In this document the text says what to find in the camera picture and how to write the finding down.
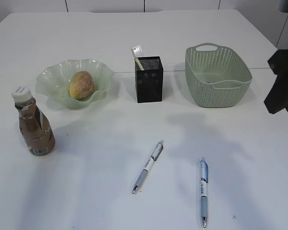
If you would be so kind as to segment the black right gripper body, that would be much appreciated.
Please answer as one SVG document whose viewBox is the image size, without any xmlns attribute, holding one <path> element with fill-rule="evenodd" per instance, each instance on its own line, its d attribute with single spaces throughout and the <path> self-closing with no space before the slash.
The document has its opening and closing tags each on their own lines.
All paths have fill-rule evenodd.
<svg viewBox="0 0 288 230">
<path fill-rule="evenodd" d="M 275 75 L 288 74 L 288 49 L 277 50 L 267 62 Z"/>
</svg>

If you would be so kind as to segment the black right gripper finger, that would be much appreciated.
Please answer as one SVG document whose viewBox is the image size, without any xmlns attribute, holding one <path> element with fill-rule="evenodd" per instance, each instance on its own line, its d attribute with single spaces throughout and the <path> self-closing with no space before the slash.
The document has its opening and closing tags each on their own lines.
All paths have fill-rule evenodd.
<svg viewBox="0 0 288 230">
<path fill-rule="evenodd" d="M 288 106 L 288 74 L 279 74 L 274 85 L 264 100 L 270 114 L 276 114 Z"/>
</svg>

